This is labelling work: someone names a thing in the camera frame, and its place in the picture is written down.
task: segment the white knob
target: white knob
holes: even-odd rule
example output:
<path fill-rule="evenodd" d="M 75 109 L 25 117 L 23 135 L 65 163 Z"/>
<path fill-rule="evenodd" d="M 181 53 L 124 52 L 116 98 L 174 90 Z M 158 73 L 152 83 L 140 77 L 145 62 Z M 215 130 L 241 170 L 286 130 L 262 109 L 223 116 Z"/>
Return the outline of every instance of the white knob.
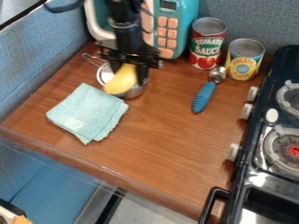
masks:
<path fill-rule="evenodd" d="M 227 159 L 229 161 L 234 162 L 236 160 L 236 157 L 237 157 L 238 152 L 239 152 L 239 148 L 240 148 L 239 144 L 231 143 L 231 145 L 229 146 L 229 154 L 228 154 L 228 157 L 227 157 Z"/>
<path fill-rule="evenodd" d="M 250 87 L 247 95 L 247 100 L 250 102 L 254 102 L 258 91 L 259 89 L 257 87 Z"/>
<path fill-rule="evenodd" d="M 269 123 L 275 123 L 278 120 L 278 111 L 271 108 L 266 113 L 266 121 Z"/>
<path fill-rule="evenodd" d="M 253 110 L 253 104 L 245 103 L 240 118 L 244 120 L 248 120 L 252 110 Z"/>

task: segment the toy microwave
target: toy microwave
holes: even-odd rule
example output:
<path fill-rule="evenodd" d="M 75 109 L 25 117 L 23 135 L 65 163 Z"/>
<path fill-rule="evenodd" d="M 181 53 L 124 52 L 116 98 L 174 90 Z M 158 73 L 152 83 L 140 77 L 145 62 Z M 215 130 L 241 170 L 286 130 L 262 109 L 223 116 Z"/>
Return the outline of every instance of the toy microwave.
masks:
<path fill-rule="evenodd" d="M 142 15 L 143 39 L 160 50 L 165 59 L 181 55 L 190 37 L 192 22 L 198 18 L 199 0 L 144 0 Z M 104 0 L 86 0 L 87 26 L 97 39 L 115 39 L 108 23 L 108 11 Z"/>

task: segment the metal pot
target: metal pot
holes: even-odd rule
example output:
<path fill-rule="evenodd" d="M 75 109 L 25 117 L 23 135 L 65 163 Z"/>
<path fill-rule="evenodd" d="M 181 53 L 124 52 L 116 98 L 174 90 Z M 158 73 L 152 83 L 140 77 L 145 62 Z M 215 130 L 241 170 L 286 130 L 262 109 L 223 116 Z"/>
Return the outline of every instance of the metal pot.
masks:
<path fill-rule="evenodd" d="M 100 59 L 99 57 L 92 56 L 88 53 L 82 53 L 82 57 L 87 59 L 91 64 L 98 67 L 98 71 L 96 72 L 96 80 L 104 87 L 109 81 L 111 81 L 115 74 L 111 69 L 110 63 L 106 62 L 104 59 Z M 106 62 L 103 65 L 98 65 L 94 60 L 101 60 Z M 149 79 L 144 80 L 141 86 L 135 85 L 130 90 L 123 94 L 114 94 L 114 96 L 122 98 L 122 99 L 132 99 L 137 96 L 142 95 L 148 87 Z"/>

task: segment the tomato sauce can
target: tomato sauce can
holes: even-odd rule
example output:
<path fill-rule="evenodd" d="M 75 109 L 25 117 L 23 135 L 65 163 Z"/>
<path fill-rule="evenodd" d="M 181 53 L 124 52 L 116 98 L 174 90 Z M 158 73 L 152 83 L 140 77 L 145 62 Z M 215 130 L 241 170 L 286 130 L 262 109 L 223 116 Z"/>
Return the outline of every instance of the tomato sauce can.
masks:
<path fill-rule="evenodd" d="M 212 69 L 219 64 L 221 47 L 226 37 L 225 24 L 215 17 L 202 17 L 192 24 L 190 63 L 199 69 Z"/>
<path fill-rule="evenodd" d="M 226 70 L 237 81 L 249 81 L 259 72 L 265 47 L 250 38 L 238 38 L 228 46 Z"/>

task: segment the gray floor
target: gray floor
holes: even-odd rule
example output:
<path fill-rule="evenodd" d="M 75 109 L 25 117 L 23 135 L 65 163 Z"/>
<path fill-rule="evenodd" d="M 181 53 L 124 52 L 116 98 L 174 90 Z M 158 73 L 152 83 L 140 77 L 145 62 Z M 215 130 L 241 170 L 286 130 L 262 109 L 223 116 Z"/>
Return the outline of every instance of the gray floor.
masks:
<path fill-rule="evenodd" d="M 127 193 L 109 224 L 197 224 L 180 213 Z"/>
<path fill-rule="evenodd" d="M 0 24 L 28 9 L 39 0 L 0 0 Z"/>

